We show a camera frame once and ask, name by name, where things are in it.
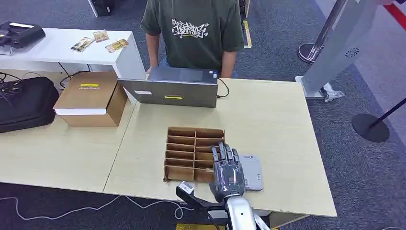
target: cardboard divider tray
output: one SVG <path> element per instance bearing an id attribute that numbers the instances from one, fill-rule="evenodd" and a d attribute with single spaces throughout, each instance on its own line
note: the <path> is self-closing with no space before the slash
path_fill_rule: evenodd
<path id="1" fill-rule="evenodd" d="M 221 129 L 168 127 L 164 165 L 164 181 L 211 182 L 213 154 L 218 142 L 226 142 L 226 132 Z"/>

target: jeans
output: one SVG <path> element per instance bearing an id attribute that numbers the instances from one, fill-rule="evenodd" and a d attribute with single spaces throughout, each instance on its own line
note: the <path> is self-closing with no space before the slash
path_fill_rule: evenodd
<path id="1" fill-rule="evenodd" d="M 159 62 L 159 67 L 171 67 L 169 65 L 169 63 L 167 62 L 166 58 L 163 58 L 160 62 Z M 238 78 L 238 74 L 235 70 L 233 70 L 233 72 L 231 73 L 231 78 Z"/>

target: stanchion post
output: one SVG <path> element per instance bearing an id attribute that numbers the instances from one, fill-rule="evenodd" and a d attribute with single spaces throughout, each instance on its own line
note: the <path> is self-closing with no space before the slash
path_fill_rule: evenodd
<path id="1" fill-rule="evenodd" d="M 303 44 L 299 47 L 297 55 L 299 58 L 307 63 L 313 64 L 321 50 L 323 49 L 323 44 L 326 42 L 327 35 L 331 31 L 334 23 L 336 22 L 340 12 L 344 8 L 347 0 L 337 0 L 331 10 L 330 15 L 327 17 L 326 23 L 321 30 L 315 43 Z"/>
<path id="2" fill-rule="evenodd" d="M 404 104 L 406 104 L 406 98 L 379 118 L 371 114 L 357 114 L 352 118 L 352 127 L 364 139 L 377 143 L 385 142 L 390 132 L 383 120 Z"/>

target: red stripe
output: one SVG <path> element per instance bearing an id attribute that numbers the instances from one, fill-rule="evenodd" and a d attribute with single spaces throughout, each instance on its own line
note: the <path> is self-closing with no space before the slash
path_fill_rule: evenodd
<path id="1" fill-rule="evenodd" d="M 393 3 L 390 5 L 384 5 L 386 10 L 396 19 L 396 21 L 406 30 L 406 16 L 403 12 L 395 6 Z"/>

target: dark green t-shirt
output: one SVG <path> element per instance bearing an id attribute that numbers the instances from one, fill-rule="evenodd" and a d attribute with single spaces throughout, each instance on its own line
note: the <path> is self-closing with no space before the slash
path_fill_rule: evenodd
<path id="1" fill-rule="evenodd" d="M 141 28 L 162 33 L 172 67 L 220 70 L 223 51 L 244 47 L 237 0 L 148 0 Z"/>

